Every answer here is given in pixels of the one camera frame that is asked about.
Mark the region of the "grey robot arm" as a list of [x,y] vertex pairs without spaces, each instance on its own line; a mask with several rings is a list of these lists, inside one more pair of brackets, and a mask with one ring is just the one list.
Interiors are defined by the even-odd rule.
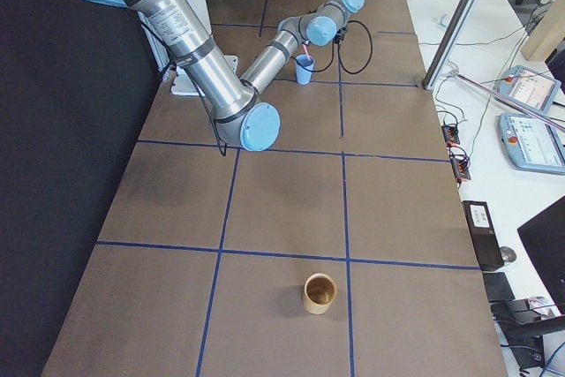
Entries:
[[238,76],[188,0],[87,1],[145,15],[195,86],[217,143],[247,151],[271,147],[280,131],[278,111],[260,94],[301,45],[328,44],[365,4],[365,0],[327,0],[311,13],[284,19],[272,41]]

